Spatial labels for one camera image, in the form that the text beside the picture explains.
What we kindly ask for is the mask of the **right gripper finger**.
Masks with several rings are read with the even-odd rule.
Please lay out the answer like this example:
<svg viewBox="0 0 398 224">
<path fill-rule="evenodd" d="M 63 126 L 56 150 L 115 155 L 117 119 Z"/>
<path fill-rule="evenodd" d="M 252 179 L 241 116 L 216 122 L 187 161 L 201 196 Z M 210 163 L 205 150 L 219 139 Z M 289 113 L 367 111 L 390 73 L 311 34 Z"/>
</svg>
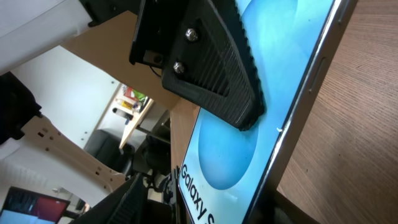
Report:
<svg viewBox="0 0 398 224">
<path fill-rule="evenodd" d="M 147 189 L 136 174 L 71 224 L 140 223 Z"/>
</svg>

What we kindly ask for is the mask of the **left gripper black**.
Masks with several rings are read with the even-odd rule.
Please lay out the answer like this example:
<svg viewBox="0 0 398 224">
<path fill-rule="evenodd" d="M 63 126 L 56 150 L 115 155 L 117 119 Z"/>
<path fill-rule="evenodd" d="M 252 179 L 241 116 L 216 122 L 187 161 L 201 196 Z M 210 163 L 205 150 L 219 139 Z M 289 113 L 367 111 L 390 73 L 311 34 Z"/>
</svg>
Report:
<svg viewBox="0 0 398 224">
<path fill-rule="evenodd" d="M 165 67 L 166 90 L 240 131 L 266 112 L 235 1 L 142 0 L 129 61 Z"/>
</svg>

